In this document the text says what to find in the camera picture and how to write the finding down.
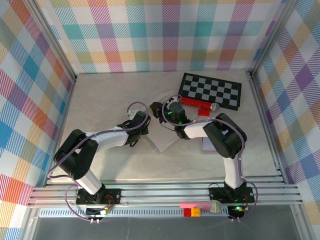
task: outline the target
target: checkerboard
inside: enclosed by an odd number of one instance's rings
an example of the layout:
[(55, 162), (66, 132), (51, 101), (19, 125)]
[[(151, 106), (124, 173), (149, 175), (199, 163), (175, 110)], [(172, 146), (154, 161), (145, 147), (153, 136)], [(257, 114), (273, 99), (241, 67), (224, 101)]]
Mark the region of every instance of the checkerboard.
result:
[(218, 103), (221, 108), (238, 110), (241, 83), (184, 73), (179, 94), (183, 97)]

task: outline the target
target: plaid wallpaper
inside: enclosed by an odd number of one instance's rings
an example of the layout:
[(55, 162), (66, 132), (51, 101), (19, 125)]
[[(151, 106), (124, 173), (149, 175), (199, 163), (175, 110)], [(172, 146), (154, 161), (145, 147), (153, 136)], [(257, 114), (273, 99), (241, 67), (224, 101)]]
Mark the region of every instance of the plaid wallpaper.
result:
[(285, 1), (38, 0), (38, 3), (80, 73), (115, 73), (247, 70)]
[(72, 81), (23, 0), (0, 6), (0, 240), (14, 240), (53, 155)]
[(250, 67), (248, 69), (249, 71), (252, 71), (252, 69), (254, 68), (255, 64), (257, 63), (257, 60), (261, 56), (262, 50), (266, 46), (266, 44), (267, 44), (267, 42), (269, 40), (269, 37), (270, 37), (271, 33), (273, 32), (273, 29), (274, 29), (274, 27), (276, 25), (276, 22), (278, 21), (279, 17), (281, 16), (281, 13), (282, 13), (282, 11), (283, 11), (283, 9), (284, 9), (284, 7), (285, 7), (287, 2), (288, 2), (288, 0), (282, 0), (280, 5), (279, 5), (279, 7), (278, 7), (278, 9), (276, 10), (276, 13), (272, 18), (272, 21), (271, 21), (268, 29), (266, 30), (266, 32), (265, 32), (265, 34), (264, 34), (264, 36), (262, 38), (262, 41), (259, 44), (259, 48), (255, 52), (253, 61), (251, 62)]
[(320, 1), (300, 0), (258, 74), (290, 183), (320, 239)]

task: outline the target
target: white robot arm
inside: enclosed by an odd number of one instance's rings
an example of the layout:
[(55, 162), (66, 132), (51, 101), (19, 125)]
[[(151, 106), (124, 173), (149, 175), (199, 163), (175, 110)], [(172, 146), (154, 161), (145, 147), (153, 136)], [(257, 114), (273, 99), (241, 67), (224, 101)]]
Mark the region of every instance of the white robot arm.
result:
[[(186, 126), (184, 132), (189, 139), (194, 138), (207, 138), (208, 135), (204, 130), (204, 127), (207, 125), (207, 122), (201, 122)], [(230, 186), (232, 189), (236, 189), (244, 183), (244, 180), (241, 178), (242, 161), (238, 161), (238, 155), (234, 158), (223, 157), (224, 169), (225, 169), (225, 183)]]
[[(132, 120), (127, 120), (117, 125), (107, 133), (91, 137), (81, 145), (78, 151), (72, 153), (60, 164), (60, 168), (83, 188), (78, 191), (79, 198), (77, 202), (83, 200), (84, 203), (89, 202), (89, 204), (104, 203), (107, 201), (104, 199), (106, 195), (120, 195), (120, 189), (113, 189), (113, 192), (106, 189), (105, 185), (90, 170), (90, 166), (98, 151), (128, 144), (130, 144), (130, 147), (134, 147), (141, 135), (148, 134), (150, 116), (147, 116), (147, 121), (141, 125), (146, 115), (146, 113), (138, 111)], [(54, 155), (55, 163), (57, 164), (82, 140), (94, 134), (95, 132), (82, 132), (79, 129), (73, 130)]]

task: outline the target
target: red block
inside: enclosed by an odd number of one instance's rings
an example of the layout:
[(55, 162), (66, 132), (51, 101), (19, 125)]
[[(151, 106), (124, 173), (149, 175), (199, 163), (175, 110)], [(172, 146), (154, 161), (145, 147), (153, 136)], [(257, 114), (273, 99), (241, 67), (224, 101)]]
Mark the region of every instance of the red block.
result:
[(180, 103), (188, 106), (193, 106), (201, 109), (209, 109), (209, 110), (211, 109), (211, 104), (212, 104), (211, 102), (201, 101), (201, 100), (197, 100), (197, 99), (193, 99), (185, 96), (183, 96), (180, 99)]
[(199, 109), (198, 110), (198, 116), (210, 116), (210, 110), (209, 109)]
[(183, 216), (184, 217), (191, 217), (191, 208), (184, 208), (183, 209)]

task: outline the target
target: table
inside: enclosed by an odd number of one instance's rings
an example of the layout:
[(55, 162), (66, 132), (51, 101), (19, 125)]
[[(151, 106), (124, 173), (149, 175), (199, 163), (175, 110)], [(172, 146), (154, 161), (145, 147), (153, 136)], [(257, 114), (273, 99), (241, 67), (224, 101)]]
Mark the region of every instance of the table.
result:
[[(210, 117), (226, 113), (246, 133), (248, 140), (242, 158), (245, 176), (276, 175), (275, 164), (246, 73), (190, 73), (242, 83), (239, 110), (220, 108), (217, 112), (212, 112)], [(62, 143), (74, 129), (94, 132), (110, 129), (124, 122), (128, 119), (126, 109), (134, 101), (149, 103), (164, 92), (177, 93), (183, 74), (184, 72), (80, 74), (70, 102)], [(96, 153), (91, 170), (101, 180), (225, 176), (222, 157), (201, 151), (200, 138), (179, 139), (160, 153), (154, 144), (143, 136), (135, 147), (119, 146)], [(54, 172), (55, 175), (61, 173), (61, 169)]]

